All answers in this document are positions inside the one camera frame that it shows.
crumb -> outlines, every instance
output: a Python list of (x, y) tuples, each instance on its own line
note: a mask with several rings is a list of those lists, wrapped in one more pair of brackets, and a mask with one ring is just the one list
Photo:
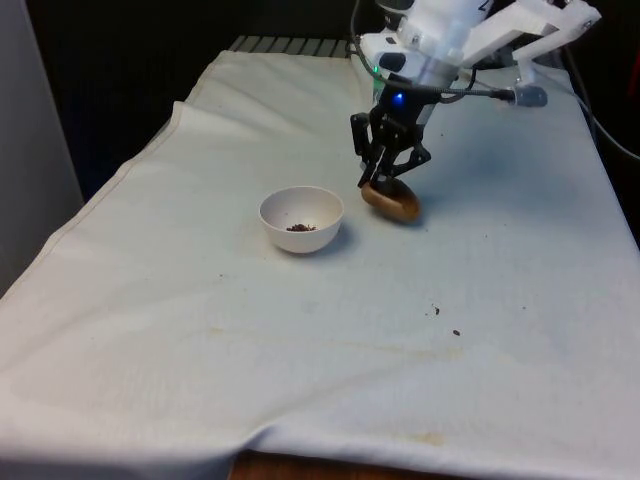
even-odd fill
[(316, 226), (302, 225), (301, 223), (293, 225), (287, 228), (287, 232), (315, 232), (318, 229)]

dark background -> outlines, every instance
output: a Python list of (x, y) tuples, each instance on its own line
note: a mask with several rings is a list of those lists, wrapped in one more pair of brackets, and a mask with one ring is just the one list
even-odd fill
[[(353, 0), (27, 0), (85, 198), (153, 137), (239, 34), (345, 38)], [(379, 29), (374, 0), (363, 31)], [(509, 1), (498, 1), (500, 8)], [(603, 15), (572, 46), (596, 116), (640, 152), (638, 0), (590, 0)], [(603, 162), (640, 244), (640, 162), (600, 137)]]

table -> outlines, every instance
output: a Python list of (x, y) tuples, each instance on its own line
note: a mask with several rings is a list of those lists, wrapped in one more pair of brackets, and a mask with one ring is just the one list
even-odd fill
[[(406, 178), (426, 216), (398, 227), (355, 188), (370, 84), (347, 60), (222, 54), (0, 302), (5, 471), (205, 478), (251, 449), (636, 478), (638, 251), (577, 103), (546, 86), (546, 109), (436, 109)], [(346, 207), (310, 257), (257, 220), (296, 184)]]

metal grate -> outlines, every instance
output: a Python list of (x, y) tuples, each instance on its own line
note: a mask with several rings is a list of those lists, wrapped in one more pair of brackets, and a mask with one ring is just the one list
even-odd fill
[(287, 53), (310, 57), (347, 58), (346, 48), (346, 40), (240, 35), (229, 50), (246, 53)]

brown food item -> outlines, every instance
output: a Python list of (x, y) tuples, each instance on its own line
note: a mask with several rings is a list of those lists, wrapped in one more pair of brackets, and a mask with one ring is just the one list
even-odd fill
[(365, 202), (389, 218), (404, 223), (413, 223), (420, 218), (420, 200), (400, 180), (388, 178), (375, 188), (365, 183), (361, 193)]
[(299, 223), (287, 228), (287, 232), (315, 232), (317, 229), (318, 227), (312, 227), (310, 225), (303, 225)]

